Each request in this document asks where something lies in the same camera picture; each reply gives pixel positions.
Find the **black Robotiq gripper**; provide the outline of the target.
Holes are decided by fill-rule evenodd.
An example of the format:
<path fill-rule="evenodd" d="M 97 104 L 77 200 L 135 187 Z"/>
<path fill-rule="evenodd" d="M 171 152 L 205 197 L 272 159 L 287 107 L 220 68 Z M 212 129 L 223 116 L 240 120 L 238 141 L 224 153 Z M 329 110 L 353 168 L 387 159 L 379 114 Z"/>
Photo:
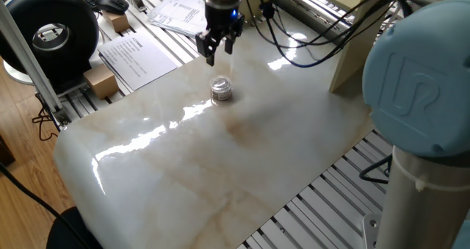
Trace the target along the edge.
<path fill-rule="evenodd" d="M 206 58 L 206 63 L 214 65 L 214 55 L 220 44 L 220 34 L 225 34 L 225 52 L 233 53 L 233 47 L 238 36 L 242 33 L 245 16 L 238 7 L 218 9 L 205 6 L 206 31 L 195 36 L 198 53 Z"/>

